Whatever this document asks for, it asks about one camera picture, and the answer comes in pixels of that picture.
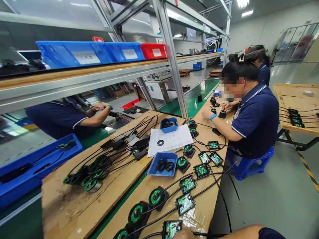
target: ceiling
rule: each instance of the ceiling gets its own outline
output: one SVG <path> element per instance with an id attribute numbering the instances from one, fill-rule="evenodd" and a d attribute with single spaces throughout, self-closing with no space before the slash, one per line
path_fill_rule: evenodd
<path id="1" fill-rule="evenodd" d="M 238 23 L 254 17 L 259 17 L 272 12 L 280 11 L 286 8 L 294 7 L 313 0 L 250 0 L 249 5 L 244 9 L 239 9 L 236 0 L 232 3 L 231 24 Z M 182 0 L 185 4 L 200 12 L 205 8 L 197 0 Z M 212 7 L 219 3 L 219 0 L 203 0 L 207 7 Z M 242 13 L 254 10 L 251 16 L 242 18 Z M 224 8 L 219 8 L 209 13 L 206 17 L 209 21 L 220 28 L 225 28 L 227 23 L 227 14 Z"/>

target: worker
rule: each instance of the worker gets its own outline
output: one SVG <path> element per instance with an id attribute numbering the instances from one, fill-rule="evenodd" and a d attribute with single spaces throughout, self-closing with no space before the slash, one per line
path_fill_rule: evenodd
<path id="1" fill-rule="evenodd" d="M 210 233 L 208 233 L 207 238 L 216 238 L 210 236 Z M 228 235 L 225 235 L 223 237 L 220 237 L 222 239 L 285 239 L 283 235 L 281 235 L 279 232 L 264 227 L 261 225 L 251 225 L 248 227 L 244 227 L 242 229 L 239 229 L 238 231 L 235 231 L 233 233 L 230 233 Z M 190 231 L 189 228 L 182 229 L 178 234 L 174 236 L 174 239 L 195 239 L 194 234 Z"/>
<path id="2" fill-rule="evenodd" d="M 247 56 L 253 60 L 255 66 L 259 69 L 258 82 L 264 82 L 269 87 L 270 82 L 270 58 L 266 55 L 266 49 L 263 45 L 253 46 L 247 53 Z"/>
<path id="3" fill-rule="evenodd" d="M 60 139 L 74 133 L 82 140 L 101 130 L 101 125 L 111 110 L 111 105 L 101 102 L 83 112 L 76 109 L 74 104 L 59 99 L 28 107 L 26 114 L 52 138 Z"/>
<path id="4" fill-rule="evenodd" d="M 228 148 L 249 159 L 265 155 L 276 140 L 279 124 L 278 100 L 264 82 L 258 82 L 255 58 L 255 54 L 231 54 L 222 70 L 224 90 L 239 100 L 222 105 L 224 110 L 236 109 L 232 125 L 210 110 L 202 112 L 229 139 Z"/>

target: wooden pallet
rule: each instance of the wooden pallet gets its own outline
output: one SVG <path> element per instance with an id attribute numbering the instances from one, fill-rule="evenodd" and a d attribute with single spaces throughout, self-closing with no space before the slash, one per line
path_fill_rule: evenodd
<path id="1" fill-rule="evenodd" d="M 223 70 L 223 69 L 221 69 L 221 68 L 212 69 L 211 71 L 209 71 L 209 76 L 218 77 L 218 76 L 219 76 L 219 73 L 221 73 L 222 70 Z"/>
<path id="2" fill-rule="evenodd" d="M 180 75 L 181 77 L 189 76 L 189 73 L 190 73 L 190 70 L 188 70 L 188 69 L 180 69 L 180 70 L 179 70 L 179 75 Z"/>

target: wooden work surface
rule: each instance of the wooden work surface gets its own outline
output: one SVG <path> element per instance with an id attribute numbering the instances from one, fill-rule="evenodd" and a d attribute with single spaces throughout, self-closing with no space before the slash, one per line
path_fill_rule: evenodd
<path id="1" fill-rule="evenodd" d="M 199 112 L 196 114 L 196 116 L 193 118 L 196 122 L 202 123 L 205 125 L 209 125 L 213 127 L 213 123 L 208 120 L 203 120 L 202 118 L 202 110 L 207 109 L 211 110 L 210 108 L 210 102 L 209 99 L 203 105 L 203 107 L 199 110 Z M 229 113 L 226 117 L 229 123 L 231 123 L 233 117 L 233 113 Z M 223 136 L 217 136 L 212 132 L 212 129 L 203 125 L 198 124 L 197 131 L 199 132 L 199 135 L 196 137 L 198 141 L 204 142 L 205 144 L 208 143 L 208 141 L 216 141 L 218 140 L 220 144 L 225 144 L 225 140 Z M 200 145 L 199 143 L 194 144 L 197 147 L 199 147 L 201 150 L 207 150 L 205 146 Z M 191 173 L 194 171 L 193 167 L 196 165 L 201 164 L 198 154 L 200 153 L 197 148 L 196 152 L 193 156 L 193 158 L 188 159 L 191 163 L 191 166 L 189 169 L 185 172 L 185 175 L 188 173 Z M 227 152 L 227 146 L 225 146 L 222 150 L 218 151 L 218 154 L 225 159 Z M 177 154 L 180 156 L 183 155 L 183 150 L 179 150 Z M 223 171 L 223 169 L 214 167 L 211 168 L 214 173 L 220 173 Z M 158 186 L 161 186 L 163 188 L 171 185 L 173 182 L 177 181 L 179 178 L 181 178 L 184 174 L 182 174 L 178 169 L 176 170 L 174 177 L 157 177 L 157 176 L 146 176 L 146 178 L 141 182 L 141 184 L 134 190 L 132 195 L 127 199 L 127 201 L 122 205 L 122 207 L 118 210 L 118 212 L 115 214 L 115 216 L 112 218 L 112 220 L 108 223 L 108 225 L 104 228 L 104 230 L 101 232 L 101 234 L 98 236 L 98 239 L 111 239 L 114 237 L 114 235 L 128 222 L 128 214 L 131 210 L 131 208 L 139 203 L 141 200 L 148 202 L 149 195 L 152 190 L 157 188 Z M 212 175 L 206 176 L 204 178 L 201 178 L 196 181 L 197 187 L 191 191 L 191 195 L 195 195 L 211 185 L 215 181 L 214 177 Z M 176 183 L 174 186 L 169 188 L 167 191 L 169 194 L 173 193 L 179 188 L 179 183 Z M 153 211 L 148 219 L 148 223 L 156 220 L 157 218 L 163 216 L 165 213 L 169 212 L 170 210 L 176 208 L 175 201 L 176 198 L 180 197 L 182 195 L 181 191 L 178 191 L 174 196 L 172 196 L 170 199 L 168 199 L 162 209 L 161 212 L 157 212 L 156 210 Z M 185 213 L 183 216 L 179 217 L 178 212 L 174 211 L 165 218 L 161 219 L 160 221 L 156 222 L 155 224 L 145 228 L 140 238 L 144 238 L 147 235 L 150 235 L 155 232 L 161 232 L 162 231 L 162 225 L 164 221 L 167 220 L 183 220 L 183 227 L 190 227 L 192 231 L 198 231 L 198 232 L 208 232 L 210 221 L 214 214 L 215 204 L 217 200 L 218 195 L 218 186 L 215 184 L 213 187 L 211 187 L 209 190 L 201 194 L 200 196 L 196 197 L 194 200 L 196 201 L 196 205 L 193 209 Z"/>
<path id="2" fill-rule="evenodd" d="M 217 53 L 211 53 L 206 55 L 218 56 L 222 54 L 223 52 L 217 52 Z M 188 59 L 192 57 L 198 57 L 198 55 L 178 57 L 177 60 L 183 60 L 183 59 Z M 43 74 L 36 74 L 36 75 L 26 76 L 26 77 L 16 77 L 16 78 L 13 77 L 12 79 L 2 80 L 0 81 L 0 90 L 26 86 L 26 85 L 33 85 L 33 84 L 38 84 L 43 82 L 56 81 L 56 80 L 89 75 L 94 73 L 126 69 L 126 68 L 131 68 L 136 66 L 163 63 L 163 62 L 167 62 L 167 58 L 159 59 L 159 60 L 145 60 L 145 61 L 139 61 L 139 62 L 121 63 L 121 64 L 115 63 L 115 64 L 104 65 L 104 66 L 94 66 L 94 67 L 84 68 L 84 69 L 83 68 L 72 69 L 72 70 L 63 69 L 63 71 L 52 72 L 52 73 L 50 73 L 50 71 L 43 71 Z"/>
<path id="3" fill-rule="evenodd" d="M 101 222 L 130 186 L 149 166 L 152 158 L 147 158 L 145 156 L 140 161 L 133 161 L 131 164 L 111 172 L 103 180 L 102 187 L 93 194 L 85 192 L 82 186 L 64 185 L 62 183 L 63 179 L 67 176 L 69 171 L 83 159 L 96 150 L 101 152 L 101 149 L 99 148 L 103 143 L 134 128 L 145 117 L 148 117 L 146 118 L 147 120 L 155 115 L 158 115 L 158 123 L 160 120 L 170 117 L 163 113 L 147 111 L 139 118 L 134 119 L 120 128 L 113 135 L 73 157 L 43 179 L 42 210 L 44 238 L 81 239 L 87 238 L 92 233 L 99 222 Z M 177 120 L 180 125 L 185 122 L 182 118 L 177 118 Z M 148 129 L 155 124 L 156 117 L 143 132 L 140 132 L 140 134 L 143 135 L 146 132 L 149 134 L 150 130 Z M 126 153 L 120 157 L 119 160 L 128 155 L 129 154 Z M 129 156 L 120 163 L 112 166 L 110 170 L 131 161 L 133 158 L 133 156 Z M 76 172 L 83 164 L 84 163 L 76 167 L 74 172 Z"/>
<path id="4" fill-rule="evenodd" d="M 315 123 L 307 123 L 312 121 L 318 121 L 318 117 L 313 116 L 316 113 L 319 113 L 319 85 L 300 85 L 300 84 L 274 84 L 273 85 L 273 93 L 277 97 L 279 106 L 284 107 L 286 109 L 296 109 L 298 111 L 309 111 L 310 112 L 301 112 L 301 117 L 303 116 L 312 116 L 307 120 L 306 118 L 302 119 L 303 123 L 307 127 L 318 127 L 318 128 L 300 128 L 293 126 L 290 122 L 289 113 L 287 110 L 283 108 L 279 108 L 279 120 L 280 125 L 283 129 L 293 130 L 303 133 L 312 134 L 315 136 L 319 136 L 319 122 Z"/>

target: paper document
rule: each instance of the paper document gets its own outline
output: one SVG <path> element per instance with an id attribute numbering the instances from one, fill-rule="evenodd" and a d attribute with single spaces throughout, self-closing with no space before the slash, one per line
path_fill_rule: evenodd
<path id="1" fill-rule="evenodd" d="M 158 146 L 157 142 L 159 140 L 164 141 L 162 146 Z M 177 149 L 193 142 L 193 138 L 190 135 L 189 128 L 186 124 L 179 126 L 176 131 L 166 134 L 160 129 L 151 129 L 151 139 L 147 157 L 152 157 L 157 152 L 166 152 Z"/>

